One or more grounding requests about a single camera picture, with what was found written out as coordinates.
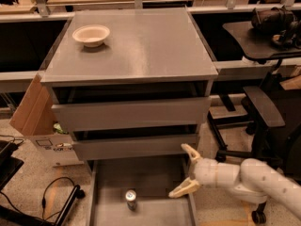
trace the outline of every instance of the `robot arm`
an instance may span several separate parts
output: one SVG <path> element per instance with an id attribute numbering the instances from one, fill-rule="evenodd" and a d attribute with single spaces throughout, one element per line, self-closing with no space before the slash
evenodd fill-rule
<path id="1" fill-rule="evenodd" d="M 169 193 L 170 198 L 197 191 L 201 185 L 225 188 L 239 200 L 263 203 L 270 196 L 301 219 L 301 187 L 257 159 L 246 159 L 240 166 L 202 158 L 187 144 L 182 148 L 195 165 L 195 179 L 186 178 Z"/>

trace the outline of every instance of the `gray drawer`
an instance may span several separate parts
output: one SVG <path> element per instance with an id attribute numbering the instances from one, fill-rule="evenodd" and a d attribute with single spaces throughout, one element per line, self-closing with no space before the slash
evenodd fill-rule
<path id="1" fill-rule="evenodd" d="M 186 171 L 181 155 L 94 161 L 87 225 L 198 225 L 192 194 L 168 197 Z M 129 189 L 136 193 L 135 211 L 125 201 Z"/>
<path id="2" fill-rule="evenodd" d="M 184 153 L 182 143 L 198 145 L 198 136 L 172 135 L 74 141 L 72 146 L 80 160 L 99 160 Z"/>
<path id="3" fill-rule="evenodd" d="M 203 97 L 207 81 L 54 87 L 58 104 L 149 101 Z"/>
<path id="4" fill-rule="evenodd" d="M 209 97 L 53 105 L 56 118 L 69 132 L 136 128 L 206 121 Z"/>

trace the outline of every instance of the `chair wheel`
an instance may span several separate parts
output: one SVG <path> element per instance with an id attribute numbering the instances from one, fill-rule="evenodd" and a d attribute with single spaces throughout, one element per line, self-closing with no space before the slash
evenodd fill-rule
<path id="1" fill-rule="evenodd" d="M 226 161 L 226 156 L 225 155 L 221 155 L 221 154 L 216 154 L 215 160 L 218 162 L 225 162 Z"/>
<path id="2" fill-rule="evenodd" d="M 248 135 L 254 135 L 255 134 L 255 131 L 256 131 L 256 123 L 254 122 L 250 122 L 248 125 L 247 125 L 247 128 L 246 128 L 246 133 Z"/>
<path id="3" fill-rule="evenodd" d="M 262 224 L 262 223 L 266 222 L 265 214 L 263 212 L 259 212 L 259 211 L 252 212 L 252 219 L 253 219 L 253 222 L 255 222 L 256 224 Z"/>

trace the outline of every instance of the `office chair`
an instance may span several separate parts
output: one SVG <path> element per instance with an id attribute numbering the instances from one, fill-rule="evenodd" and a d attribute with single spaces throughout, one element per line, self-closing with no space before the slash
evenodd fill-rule
<path id="1" fill-rule="evenodd" d="M 268 73 L 260 87 L 244 87 L 242 106 L 247 112 L 244 118 L 251 121 L 246 132 L 254 134 L 251 152 L 227 150 L 214 122 L 218 119 L 209 113 L 209 123 L 219 143 L 215 159 L 219 162 L 227 156 L 260 159 L 275 170 L 282 169 L 285 176 L 301 185 L 301 89 L 285 90 L 280 80 L 279 74 Z M 259 204 L 252 213 L 255 223 L 266 221 L 264 207 L 265 203 Z"/>

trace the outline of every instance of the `gray floor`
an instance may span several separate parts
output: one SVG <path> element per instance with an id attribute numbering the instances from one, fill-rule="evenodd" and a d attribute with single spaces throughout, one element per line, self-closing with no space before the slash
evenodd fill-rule
<path id="1" fill-rule="evenodd" d="M 222 106 L 213 107 L 212 111 L 216 117 L 227 114 L 225 108 Z M 239 113 L 244 112 L 240 106 L 237 106 L 237 111 Z M 0 112 L 0 134 L 19 137 L 20 134 L 8 124 L 9 117 L 5 113 L 6 111 Z M 248 136 L 244 129 L 244 127 L 239 127 L 221 130 L 224 139 L 231 149 L 248 150 L 252 137 Z M 204 124 L 200 130 L 198 150 L 204 157 L 214 158 L 215 156 L 217 145 L 207 123 Z M 41 218 L 41 198 L 44 189 L 58 177 L 71 177 L 73 181 L 80 185 L 88 194 L 90 177 L 85 166 L 78 165 L 54 168 L 29 140 L 26 140 L 13 155 L 22 159 L 24 165 L 10 180 L 3 189 L 3 192 L 7 194 L 15 206 L 24 213 Z M 232 163 L 240 162 L 239 159 L 229 161 Z M 71 189 L 72 186 L 68 181 L 59 181 L 50 187 L 46 194 L 46 218 L 60 210 L 66 198 L 69 196 Z M 250 214 L 252 210 L 256 208 L 256 205 L 236 200 L 223 189 L 205 187 L 196 192 L 194 196 L 200 226 L 255 225 L 252 222 Z M 7 200 L 2 195 L 0 195 L 0 204 L 10 208 Z M 76 202 L 66 225 L 85 225 L 87 217 L 86 211 L 87 197 Z M 268 200 L 265 214 L 267 216 L 265 225 L 268 226 L 301 225 L 299 219 L 273 199 Z M 11 226 L 14 224 L 4 222 L 0 219 L 0 225 Z"/>

